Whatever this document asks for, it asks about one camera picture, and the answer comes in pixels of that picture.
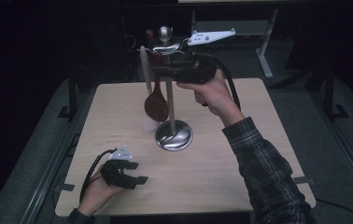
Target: left hand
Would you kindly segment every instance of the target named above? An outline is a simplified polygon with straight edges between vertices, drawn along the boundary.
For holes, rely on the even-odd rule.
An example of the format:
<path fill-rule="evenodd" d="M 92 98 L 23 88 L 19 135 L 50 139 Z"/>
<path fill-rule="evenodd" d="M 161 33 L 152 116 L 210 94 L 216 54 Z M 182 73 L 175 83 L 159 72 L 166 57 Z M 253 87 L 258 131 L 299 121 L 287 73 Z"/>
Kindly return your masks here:
<path fill-rule="evenodd" d="M 83 199 L 78 206 L 78 211 L 86 217 L 91 217 L 92 214 L 102 208 L 114 195 L 127 190 L 117 186 L 109 186 L 101 177 L 100 170 L 102 167 L 101 165 L 98 171 L 92 176 L 90 180 L 92 182 L 87 187 Z"/>

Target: dark background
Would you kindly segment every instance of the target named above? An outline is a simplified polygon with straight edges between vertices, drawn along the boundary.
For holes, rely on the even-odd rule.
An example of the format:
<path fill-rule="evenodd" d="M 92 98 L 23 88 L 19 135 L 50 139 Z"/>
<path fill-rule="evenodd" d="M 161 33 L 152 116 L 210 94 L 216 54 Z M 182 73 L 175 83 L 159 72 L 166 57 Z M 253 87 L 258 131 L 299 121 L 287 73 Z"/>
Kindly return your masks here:
<path fill-rule="evenodd" d="M 130 65 L 137 64 L 137 57 L 126 50 L 132 43 L 124 35 L 136 38 L 136 49 L 146 44 L 146 29 L 156 30 L 163 24 L 174 27 L 175 35 L 189 35 L 190 8 L 125 8 L 139 4 L 0 1 L 0 190 L 52 94 L 72 70 L 81 91 L 104 82 L 128 82 L 134 79 Z M 112 6 L 121 9 L 99 9 Z M 236 20 L 267 17 L 271 10 L 262 8 L 199 10 L 201 20 Z M 336 75 L 353 90 L 353 3 L 285 4 L 273 38 L 286 36 L 296 39 L 290 68 L 304 68 L 330 51 Z"/>

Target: metal rod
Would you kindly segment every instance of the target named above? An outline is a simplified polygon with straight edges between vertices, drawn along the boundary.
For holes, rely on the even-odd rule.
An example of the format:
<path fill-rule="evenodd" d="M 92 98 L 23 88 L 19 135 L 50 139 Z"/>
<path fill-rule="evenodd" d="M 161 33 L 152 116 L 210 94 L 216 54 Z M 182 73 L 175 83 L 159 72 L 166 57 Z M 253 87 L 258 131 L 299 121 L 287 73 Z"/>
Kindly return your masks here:
<path fill-rule="evenodd" d="M 174 112 L 174 96 L 173 96 L 173 80 L 170 77 L 165 79 L 165 88 L 167 89 L 167 103 L 168 113 L 170 117 L 171 134 L 175 136 L 176 132 L 176 118 Z"/>

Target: hand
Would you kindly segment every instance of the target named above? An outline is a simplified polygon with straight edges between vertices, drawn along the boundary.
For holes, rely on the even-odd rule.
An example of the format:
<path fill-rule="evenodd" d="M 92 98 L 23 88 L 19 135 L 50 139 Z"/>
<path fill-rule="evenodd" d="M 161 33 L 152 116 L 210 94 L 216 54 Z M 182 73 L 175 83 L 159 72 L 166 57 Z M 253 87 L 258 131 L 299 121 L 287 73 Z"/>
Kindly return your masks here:
<path fill-rule="evenodd" d="M 221 70 L 217 70 L 214 78 L 206 83 L 178 82 L 177 85 L 182 89 L 193 90 L 196 102 L 208 104 L 211 113 L 219 116 L 225 127 L 245 118 L 230 95 Z"/>
<path fill-rule="evenodd" d="M 127 189 L 109 186 L 101 176 L 100 169 L 92 176 L 91 184 L 87 187 L 83 195 L 78 211 L 86 217 L 91 217 L 94 212 L 102 208 L 114 195 Z"/>

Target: right hand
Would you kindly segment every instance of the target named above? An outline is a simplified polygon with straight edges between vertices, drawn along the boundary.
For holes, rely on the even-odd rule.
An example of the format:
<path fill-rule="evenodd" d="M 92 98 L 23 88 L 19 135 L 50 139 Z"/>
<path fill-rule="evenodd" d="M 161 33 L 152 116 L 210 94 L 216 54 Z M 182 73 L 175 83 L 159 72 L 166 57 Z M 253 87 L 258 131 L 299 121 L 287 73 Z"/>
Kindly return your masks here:
<path fill-rule="evenodd" d="M 217 70 L 214 78 L 206 83 L 178 82 L 177 85 L 182 89 L 193 90 L 196 102 L 208 104 L 211 113 L 219 116 L 225 127 L 245 118 L 230 95 L 221 70 Z"/>

